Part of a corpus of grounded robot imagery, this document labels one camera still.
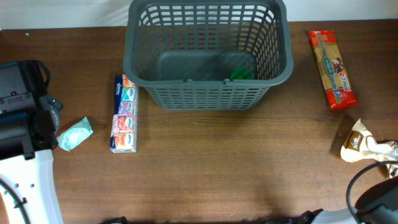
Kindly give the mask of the green lid spice jar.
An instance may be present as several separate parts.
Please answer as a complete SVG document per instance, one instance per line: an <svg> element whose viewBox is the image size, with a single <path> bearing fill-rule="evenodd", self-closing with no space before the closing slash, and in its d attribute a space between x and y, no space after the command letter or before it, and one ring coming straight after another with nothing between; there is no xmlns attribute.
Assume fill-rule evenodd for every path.
<svg viewBox="0 0 398 224"><path fill-rule="evenodd" d="M233 80L252 80L252 73L245 68L236 68L231 72L229 77L231 81Z"/></svg>

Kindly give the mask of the glutinous rice bag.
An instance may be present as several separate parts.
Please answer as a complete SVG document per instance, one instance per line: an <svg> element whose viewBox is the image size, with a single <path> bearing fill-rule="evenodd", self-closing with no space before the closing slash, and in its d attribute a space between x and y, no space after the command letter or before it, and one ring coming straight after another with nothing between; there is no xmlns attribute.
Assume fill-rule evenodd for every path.
<svg viewBox="0 0 398 224"><path fill-rule="evenodd" d="M357 162L363 159L374 159L378 162L397 161L397 141L377 143L358 119L345 139L340 155L346 162Z"/></svg>

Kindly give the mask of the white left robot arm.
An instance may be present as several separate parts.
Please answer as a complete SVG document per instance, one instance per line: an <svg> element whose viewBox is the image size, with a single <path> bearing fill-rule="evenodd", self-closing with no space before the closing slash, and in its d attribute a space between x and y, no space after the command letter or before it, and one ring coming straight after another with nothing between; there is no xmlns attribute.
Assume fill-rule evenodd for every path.
<svg viewBox="0 0 398 224"><path fill-rule="evenodd" d="M63 104L40 60L1 65L1 198L10 223L62 223L53 150Z"/></svg>

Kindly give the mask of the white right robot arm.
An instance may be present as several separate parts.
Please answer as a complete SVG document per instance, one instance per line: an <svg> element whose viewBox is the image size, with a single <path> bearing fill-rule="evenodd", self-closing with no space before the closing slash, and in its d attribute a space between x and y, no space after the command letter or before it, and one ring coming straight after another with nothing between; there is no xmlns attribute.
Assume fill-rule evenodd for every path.
<svg viewBox="0 0 398 224"><path fill-rule="evenodd" d="M360 196L354 213L362 223L397 224L397 178L377 184ZM349 210L305 212L295 223L350 224L355 223Z"/></svg>

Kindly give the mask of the red yellow spaghetti pack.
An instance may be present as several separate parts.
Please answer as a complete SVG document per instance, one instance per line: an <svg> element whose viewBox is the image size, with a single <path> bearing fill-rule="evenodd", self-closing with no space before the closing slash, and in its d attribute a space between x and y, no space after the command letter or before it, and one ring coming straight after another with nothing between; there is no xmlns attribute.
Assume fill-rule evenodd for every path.
<svg viewBox="0 0 398 224"><path fill-rule="evenodd" d="M330 108L357 105L334 31L311 30L309 37Z"/></svg>

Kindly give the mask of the green wet wipes packet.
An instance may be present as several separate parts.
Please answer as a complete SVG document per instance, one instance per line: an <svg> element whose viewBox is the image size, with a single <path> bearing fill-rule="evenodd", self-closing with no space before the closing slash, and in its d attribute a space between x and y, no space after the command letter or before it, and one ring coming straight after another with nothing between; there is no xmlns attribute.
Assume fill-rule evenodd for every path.
<svg viewBox="0 0 398 224"><path fill-rule="evenodd" d="M84 117L57 137L58 145L65 151L71 151L92 134L90 122Z"/></svg>

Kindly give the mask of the Kleenex tissue multipack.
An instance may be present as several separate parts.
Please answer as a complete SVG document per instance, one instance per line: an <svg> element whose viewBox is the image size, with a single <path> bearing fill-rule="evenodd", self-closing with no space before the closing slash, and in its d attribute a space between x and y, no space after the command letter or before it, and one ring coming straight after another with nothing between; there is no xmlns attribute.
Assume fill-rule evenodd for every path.
<svg viewBox="0 0 398 224"><path fill-rule="evenodd" d="M114 116L109 149L113 153L136 152L139 88L125 74L114 81Z"/></svg>

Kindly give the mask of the grey plastic basket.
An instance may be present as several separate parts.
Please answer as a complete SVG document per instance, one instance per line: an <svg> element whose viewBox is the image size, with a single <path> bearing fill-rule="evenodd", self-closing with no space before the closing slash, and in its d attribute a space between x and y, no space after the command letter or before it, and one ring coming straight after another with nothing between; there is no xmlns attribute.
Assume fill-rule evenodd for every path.
<svg viewBox="0 0 398 224"><path fill-rule="evenodd" d="M252 80L229 79L236 68ZM281 0L145 0L129 6L123 69L170 110L247 110L294 67Z"/></svg>

